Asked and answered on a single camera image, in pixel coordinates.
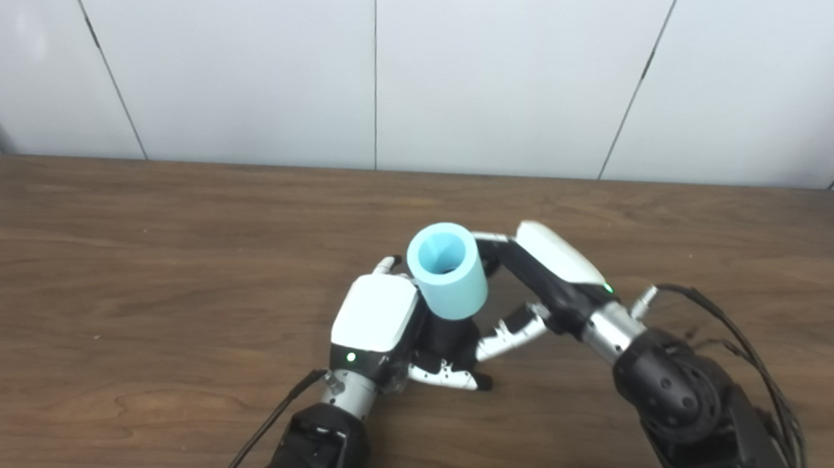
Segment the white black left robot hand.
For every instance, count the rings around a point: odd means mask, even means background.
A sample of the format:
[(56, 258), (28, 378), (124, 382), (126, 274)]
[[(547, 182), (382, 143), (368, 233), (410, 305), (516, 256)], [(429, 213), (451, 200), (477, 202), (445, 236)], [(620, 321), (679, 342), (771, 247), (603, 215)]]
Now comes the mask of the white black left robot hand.
[(394, 272), (400, 263), (383, 258), (349, 287), (331, 326), (328, 369), (339, 379), (361, 376), (380, 395), (410, 381), (490, 392), (494, 380), (475, 370), (478, 326), (436, 316), (412, 278)]

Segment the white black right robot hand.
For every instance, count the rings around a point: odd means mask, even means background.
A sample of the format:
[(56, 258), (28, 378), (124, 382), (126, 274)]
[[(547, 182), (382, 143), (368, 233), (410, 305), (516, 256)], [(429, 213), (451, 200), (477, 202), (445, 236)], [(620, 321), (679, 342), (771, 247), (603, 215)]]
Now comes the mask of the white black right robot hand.
[(476, 231), (472, 238), (487, 275), (504, 268), (537, 297), (477, 342), (477, 361), (491, 360), (545, 333), (570, 335), (611, 364), (624, 351), (628, 339), (613, 325), (619, 306), (608, 281), (554, 230), (525, 220), (513, 237)]

